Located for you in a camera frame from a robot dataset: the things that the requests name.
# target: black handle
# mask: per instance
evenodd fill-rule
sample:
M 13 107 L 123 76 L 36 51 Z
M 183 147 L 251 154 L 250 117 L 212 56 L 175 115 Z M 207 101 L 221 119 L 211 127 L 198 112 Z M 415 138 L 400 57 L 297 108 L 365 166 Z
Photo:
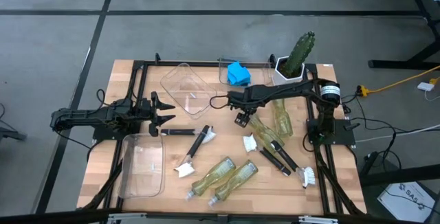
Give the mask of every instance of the black handle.
M 208 132 L 209 126 L 205 125 L 204 128 L 201 130 L 199 136 L 195 140 L 194 144 L 192 144 L 190 150 L 186 155 L 190 155 L 191 158 L 194 157 L 195 151 L 200 147 L 201 142 L 205 139 L 206 133 Z
M 260 150 L 260 153 L 266 157 L 270 162 L 273 163 L 274 166 L 276 166 L 284 175 L 289 176 L 290 170 L 287 169 L 281 161 L 279 161 L 275 156 L 273 156 L 266 148 L 263 148 Z
M 281 145 L 277 141 L 272 141 L 270 144 L 272 145 L 272 148 L 274 148 L 275 151 L 278 152 L 280 156 L 286 161 L 287 165 L 289 165 L 290 168 L 294 172 L 296 172 L 298 165 L 294 162 L 293 159 L 291 159 L 291 157 L 286 153 L 286 151 L 284 151 L 283 147 L 281 147 Z
M 162 135 L 195 135 L 195 128 L 163 128 L 160 133 Z

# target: wooden table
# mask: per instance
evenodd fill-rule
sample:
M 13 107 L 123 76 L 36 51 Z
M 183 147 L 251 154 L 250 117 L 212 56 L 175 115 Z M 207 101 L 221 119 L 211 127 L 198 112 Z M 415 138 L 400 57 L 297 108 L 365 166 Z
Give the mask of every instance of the wooden table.
M 114 62 L 106 92 L 106 103 L 125 97 L 132 65 L 132 60 L 116 60 Z M 193 160 L 196 172 L 191 176 L 181 179 L 178 178 L 177 171 L 173 169 L 178 166 L 184 155 L 188 152 L 195 137 L 163 137 L 165 151 L 164 190 L 156 197 L 126 199 L 123 205 L 124 211 L 322 214 L 318 186 L 309 186 L 304 190 L 296 174 L 286 177 L 260 153 L 251 152 L 246 154 L 243 146 L 243 136 L 249 135 L 251 128 L 250 126 L 241 128 L 234 123 L 237 111 L 231 111 L 228 108 L 220 110 L 210 109 L 198 120 L 192 120 L 186 115 L 184 110 L 173 101 L 160 84 L 162 76 L 173 68 L 150 66 L 147 71 L 144 97 L 149 99 L 150 92 L 156 91 L 163 103 L 176 105 L 176 109 L 159 111 L 160 115 L 175 114 L 177 116 L 165 123 L 162 128 L 201 128 L 208 124 L 214 126 L 217 136 L 211 142 L 200 146 L 197 151 Z M 336 80 L 332 65 L 317 65 L 317 68 L 320 78 Z M 192 69 L 212 88 L 216 89 L 218 95 L 226 94 L 229 86 L 219 82 L 219 69 L 217 67 L 192 67 Z M 307 119 L 305 98 L 286 99 L 285 104 L 290 114 L 294 135 L 289 139 L 284 139 L 284 149 L 294 158 L 299 166 L 311 166 L 316 173 L 314 154 L 305 151 L 302 146 L 302 139 L 306 132 L 305 120 Z M 271 104 L 268 104 L 265 108 L 259 108 L 257 114 L 263 123 L 269 127 L 274 127 Z M 335 110 L 335 117 L 344 117 L 341 107 Z M 147 127 L 148 122 L 145 122 L 141 132 L 147 132 Z M 78 199 L 78 207 L 82 207 L 90 202 L 94 194 L 99 191 L 100 187 L 107 180 L 115 144 L 116 141 L 114 140 L 103 141 L 91 152 Z M 340 185 L 357 207 L 365 212 L 364 198 L 352 154 L 345 146 L 332 146 L 332 149 Z M 213 185 L 202 197 L 195 197 L 190 201 L 185 201 L 185 196 L 190 190 L 191 183 L 203 177 L 212 166 L 225 156 L 229 156 L 237 167 L 247 159 L 251 159 L 258 166 L 259 172 L 247 183 L 236 189 L 225 202 L 216 204 L 213 210 L 208 206 L 208 200 L 212 197 L 214 188 L 219 184 Z M 113 188 L 111 206 L 116 204 L 119 183 L 117 181 Z M 333 194 L 328 182 L 327 193 L 331 201 L 331 209 L 334 211 Z

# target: transparent plastic box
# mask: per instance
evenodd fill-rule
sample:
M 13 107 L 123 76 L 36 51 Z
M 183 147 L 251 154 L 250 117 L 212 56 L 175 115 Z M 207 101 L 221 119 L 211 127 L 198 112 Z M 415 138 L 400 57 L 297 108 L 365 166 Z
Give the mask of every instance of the transparent plastic box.
M 162 137 L 148 133 L 127 135 L 122 141 L 119 197 L 154 197 L 163 190 L 164 149 Z
M 160 80 L 161 86 L 192 119 L 201 117 L 210 107 L 217 91 L 204 82 L 188 65 L 182 63 Z
M 250 72 L 250 84 L 247 86 L 232 87 L 249 87 L 252 85 L 269 85 L 272 83 L 270 63 L 253 63 L 248 62 L 247 58 L 222 56 L 219 61 L 219 80 L 221 83 L 230 85 L 228 82 L 228 65 L 239 62 L 242 67 L 246 67 Z

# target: plastic bottle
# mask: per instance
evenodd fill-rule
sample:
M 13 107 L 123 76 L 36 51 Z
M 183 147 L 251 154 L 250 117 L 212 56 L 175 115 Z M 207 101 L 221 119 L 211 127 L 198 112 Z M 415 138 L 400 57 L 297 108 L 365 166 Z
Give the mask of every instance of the plastic bottle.
M 186 200 L 193 196 L 201 196 L 209 186 L 220 179 L 229 177 L 235 170 L 236 166 L 229 157 L 222 159 L 217 165 L 212 167 L 202 179 L 192 183 L 192 188 L 186 195 Z
M 235 170 L 226 183 L 215 189 L 215 195 L 209 201 L 209 206 L 214 205 L 218 201 L 225 201 L 235 188 L 244 184 L 258 171 L 259 169 L 255 164 L 252 161 L 247 160 L 239 169 Z
M 284 99 L 272 100 L 274 107 L 275 131 L 280 137 L 291 137 L 294 134 L 289 114 L 286 112 Z
M 284 146 L 284 142 L 282 141 L 281 137 L 277 135 L 271 128 L 264 125 L 256 114 L 250 116 L 249 125 L 254 129 L 254 137 L 257 138 L 257 140 L 261 142 L 262 145 L 273 155 L 276 154 L 276 151 L 270 145 L 272 141 L 275 140 L 281 146 Z

